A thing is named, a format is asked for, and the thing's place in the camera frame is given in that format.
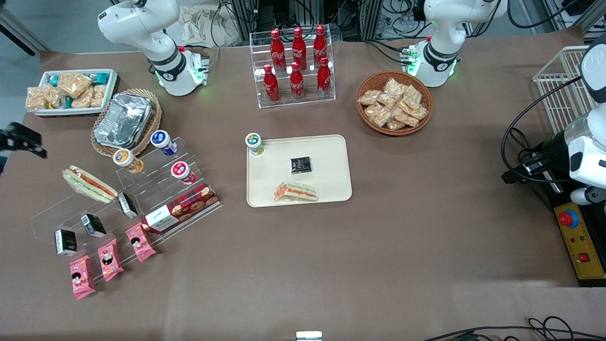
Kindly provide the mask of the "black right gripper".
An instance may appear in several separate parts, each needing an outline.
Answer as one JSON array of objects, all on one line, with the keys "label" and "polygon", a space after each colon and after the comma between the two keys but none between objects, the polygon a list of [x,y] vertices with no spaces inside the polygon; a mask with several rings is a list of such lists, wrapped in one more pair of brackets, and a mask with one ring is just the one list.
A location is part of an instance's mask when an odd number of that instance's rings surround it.
[{"label": "black right gripper", "polygon": [[[43,138],[38,132],[18,122],[9,123],[1,130],[1,135],[13,144],[25,144],[28,151],[40,158],[47,158],[47,151],[42,147]],[[0,151],[9,151],[8,142],[0,142]]]}]

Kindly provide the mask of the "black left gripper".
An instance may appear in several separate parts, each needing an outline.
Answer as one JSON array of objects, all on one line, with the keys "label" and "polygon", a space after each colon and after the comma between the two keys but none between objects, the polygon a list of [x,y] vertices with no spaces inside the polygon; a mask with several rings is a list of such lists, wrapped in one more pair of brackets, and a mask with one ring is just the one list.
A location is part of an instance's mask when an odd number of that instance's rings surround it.
[{"label": "black left gripper", "polygon": [[[568,150],[564,132],[559,132],[534,147],[539,158],[533,158],[523,163],[522,168],[514,168],[502,173],[501,179],[506,184],[528,183],[534,180],[531,173],[538,173],[536,181],[540,183],[569,183],[571,179]],[[554,175],[554,179],[544,177],[543,172],[545,171],[550,171]]]}]

